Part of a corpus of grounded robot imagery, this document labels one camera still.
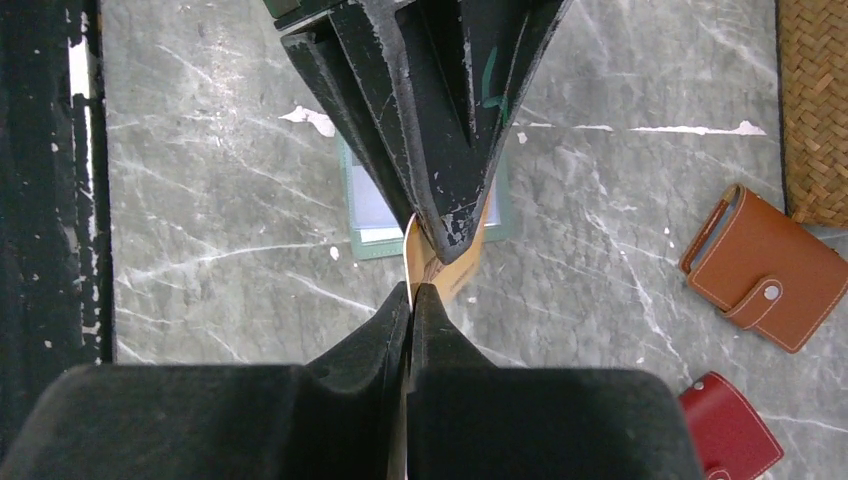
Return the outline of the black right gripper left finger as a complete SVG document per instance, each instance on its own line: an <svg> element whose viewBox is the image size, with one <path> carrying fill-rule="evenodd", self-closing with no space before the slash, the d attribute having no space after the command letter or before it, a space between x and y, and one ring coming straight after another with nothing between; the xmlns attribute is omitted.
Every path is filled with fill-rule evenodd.
<svg viewBox="0 0 848 480"><path fill-rule="evenodd" d="M399 283L305 365L74 368L41 396L5 479L402 479Z"/></svg>

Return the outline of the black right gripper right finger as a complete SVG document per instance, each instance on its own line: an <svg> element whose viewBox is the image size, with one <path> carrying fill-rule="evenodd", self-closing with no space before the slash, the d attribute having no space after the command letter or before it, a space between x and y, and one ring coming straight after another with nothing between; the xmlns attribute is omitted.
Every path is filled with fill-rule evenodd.
<svg viewBox="0 0 848 480"><path fill-rule="evenodd" d="M506 368L418 290L407 396L412 479L699 479L668 386L642 371Z"/></svg>

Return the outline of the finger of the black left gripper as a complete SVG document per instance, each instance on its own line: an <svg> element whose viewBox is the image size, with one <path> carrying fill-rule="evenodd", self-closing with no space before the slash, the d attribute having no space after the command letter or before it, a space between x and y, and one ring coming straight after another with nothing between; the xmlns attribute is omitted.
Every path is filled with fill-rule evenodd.
<svg viewBox="0 0 848 480"><path fill-rule="evenodd" d="M412 207L338 38L333 34L305 32L284 36L281 43L295 69L376 184L398 226L405 229L413 214Z"/></svg>
<svg viewBox="0 0 848 480"><path fill-rule="evenodd" d="M345 1L329 19L438 258L465 253L565 1Z"/></svg>

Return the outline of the orange credit card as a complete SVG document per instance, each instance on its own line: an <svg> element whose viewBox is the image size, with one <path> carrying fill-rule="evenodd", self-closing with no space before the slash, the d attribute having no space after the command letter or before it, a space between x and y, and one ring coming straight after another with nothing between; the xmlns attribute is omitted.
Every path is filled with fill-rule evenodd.
<svg viewBox="0 0 848 480"><path fill-rule="evenodd" d="M483 208L484 218L488 215L489 203L487 199ZM481 262L485 238L484 218L477 227L469 249L454 262L444 264L427 240L417 215L411 216L403 239L407 296L411 308L414 308L415 297L422 284L433 285L442 303L447 303L473 278Z"/></svg>

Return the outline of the green card holder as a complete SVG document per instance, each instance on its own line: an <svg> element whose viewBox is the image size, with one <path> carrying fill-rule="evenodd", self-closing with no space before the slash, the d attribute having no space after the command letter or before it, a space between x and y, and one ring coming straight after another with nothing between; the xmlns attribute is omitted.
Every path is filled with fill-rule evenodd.
<svg viewBox="0 0 848 480"><path fill-rule="evenodd" d="M402 228L347 143L342 138L338 138L337 144L341 171L345 180L354 258L365 261L401 255L403 253ZM497 242L508 239L512 233L512 224L513 209L508 163L506 160L501 160L491 189L484 240Z"/></svg>

